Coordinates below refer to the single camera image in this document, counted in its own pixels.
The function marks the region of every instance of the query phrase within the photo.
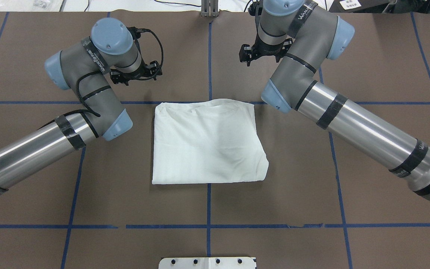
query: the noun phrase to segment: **robotic arm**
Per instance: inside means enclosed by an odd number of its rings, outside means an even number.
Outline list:
[[[126,85],[162,75],[163,51],[160,65],[146,65],[142,59],[137,39],[143,32],[155,36],[149,29],[127,28],[117,19],[104,18],[92,27],[90,37],[46,60],[49,77],[63,90],[73,89],[85,109],[63,114],[0,150],[0,195],[99,136],[109,141],[132,128],[104,74],[110,72],[115,84]]]
[[[283,113],[304,114],[430,201],[430,147],[313,79],[325,58],[337,59],[348,46],[353,26],[311,0],[261,0],[250,13],[257,35],[253,46],[242,45],[240,61],[249,66],[262,56],[283,58],[263,90],[264,102]]]

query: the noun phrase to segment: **folded cloth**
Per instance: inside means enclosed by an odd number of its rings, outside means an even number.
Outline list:
[[[152,184],[254,182],[267,170],[252,104],[215,99],[155,108]]]

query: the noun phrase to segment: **brown table surface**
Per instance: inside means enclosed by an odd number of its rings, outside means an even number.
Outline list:
[[[260,94],[274,58],[239,63],[253,17],[221,12],[0,13],[0,148],[79,108],[46,58],[110,15],[152,29],[157,81],[114,86],[134,127],[98,139],[0,197],[0,268],[147,268],[161,257],[251,256],[258,268],[430,268],[430,202],[403,179]],[[340,16],[356,29],[315,79],[430,146],[430,15]],[[141,38],[144,59],[157,43]],[[263,182],[156,186],[154,108],[230,98],[255,104]]]

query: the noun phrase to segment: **sticker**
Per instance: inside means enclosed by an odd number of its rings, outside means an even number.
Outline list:
[[[361,4],[358,2],[358,0],[344,0],[344,1],[340,1],[339,3],[345,10],[361,7]]]
[[[46,9],[49,4],[51,4],[51,0],[34,0],[33,6]]]

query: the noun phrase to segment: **white cloth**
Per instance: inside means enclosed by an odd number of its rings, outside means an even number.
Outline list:
[[[215,99],[155,108],[152,184],[254,182],[267,170],[252,104]]]

